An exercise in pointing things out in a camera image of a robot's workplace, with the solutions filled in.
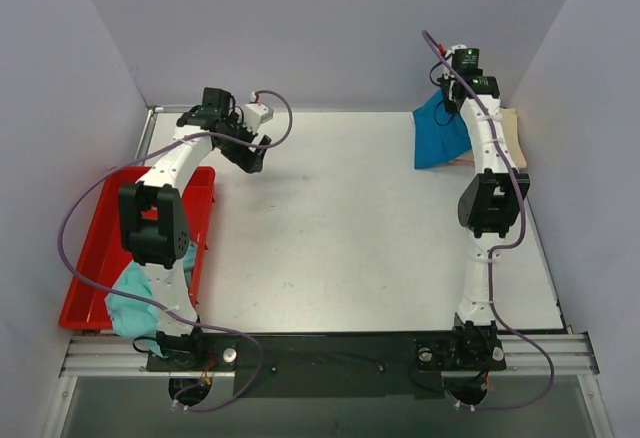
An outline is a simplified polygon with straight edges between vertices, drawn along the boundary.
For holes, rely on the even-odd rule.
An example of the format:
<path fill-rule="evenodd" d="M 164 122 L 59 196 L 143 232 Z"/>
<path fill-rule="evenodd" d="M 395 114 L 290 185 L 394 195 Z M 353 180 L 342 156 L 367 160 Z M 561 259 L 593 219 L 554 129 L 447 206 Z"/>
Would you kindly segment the blue t shirt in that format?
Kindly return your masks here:
<path fill-rule="evenodd" d="M 415 169 L 449 163 L 472 148 L 467 127 L 459 115 L 444 110 L 443 94 L 437 91 L 412 112 Z"/>

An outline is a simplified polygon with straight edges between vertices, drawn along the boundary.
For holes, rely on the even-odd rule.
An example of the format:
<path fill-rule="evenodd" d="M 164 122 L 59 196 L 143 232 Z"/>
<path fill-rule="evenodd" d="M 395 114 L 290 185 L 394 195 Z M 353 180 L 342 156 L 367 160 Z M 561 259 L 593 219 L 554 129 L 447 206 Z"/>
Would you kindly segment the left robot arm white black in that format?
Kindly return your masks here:
<path fill-rule="evenodd" d="M 176 121 L 172 149 L 136 182 L 118 191 L 121 241 L 150 285 L 151 298 L 160 303 L 155 340 L 163 357 L 184 370 L 205 359 L 199 316 L 189 296 L 184 257 L 190 228 L 183 194 L 200 163 L 214 150 L 244 172 L 258 173 L 271 143 L 259 127 L 273 116 L 272 108 L 252 93 L 236 106 L 224 90 L 206 88 L 201 104 Z"/>

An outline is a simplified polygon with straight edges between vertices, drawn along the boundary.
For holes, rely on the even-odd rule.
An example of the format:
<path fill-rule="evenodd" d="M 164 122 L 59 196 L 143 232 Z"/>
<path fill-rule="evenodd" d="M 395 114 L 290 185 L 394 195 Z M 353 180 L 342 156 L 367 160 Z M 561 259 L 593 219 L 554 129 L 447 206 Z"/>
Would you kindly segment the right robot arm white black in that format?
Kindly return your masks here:
<path fill-rule="evenodd" d="M 457 336 L 446 343 L 446 354 L 458 367 L 475 361 L 491 368 L 504 361 L 492 306 L 492 272 L 505 248 L 510 228 L 519 221 L 530 186 L 508 148 L 502 124 L 497 80 L 479 66 L 479 50 L 463 44 L 442 52 L 445 64 L 438 79 L 444 108 L 466 126 L 475 175 L 457 206 L 458 221 L 468 230 L 464 287 L 454 318 Z"/>

